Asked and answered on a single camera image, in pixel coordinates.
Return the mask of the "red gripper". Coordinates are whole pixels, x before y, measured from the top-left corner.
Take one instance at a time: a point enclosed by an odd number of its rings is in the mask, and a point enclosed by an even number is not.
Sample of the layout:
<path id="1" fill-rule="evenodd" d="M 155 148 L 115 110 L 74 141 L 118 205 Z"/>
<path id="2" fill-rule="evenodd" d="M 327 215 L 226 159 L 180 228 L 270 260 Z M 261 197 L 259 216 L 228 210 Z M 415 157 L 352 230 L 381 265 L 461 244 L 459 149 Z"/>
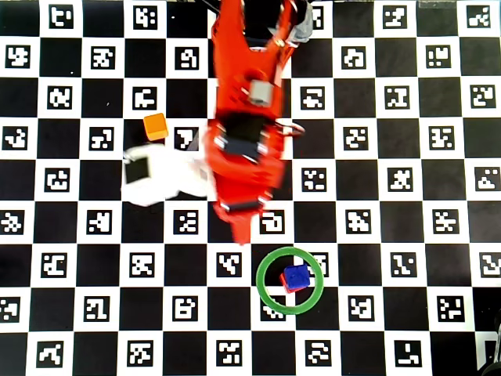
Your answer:
<path id="1" fill-rule="evenodd" d="M 282 129 L 266 117 L 232 114 L 207 123 L 206 162 L 237 244 L 251 242 L 252 218 L 281 185 L 283 147 Z"/>

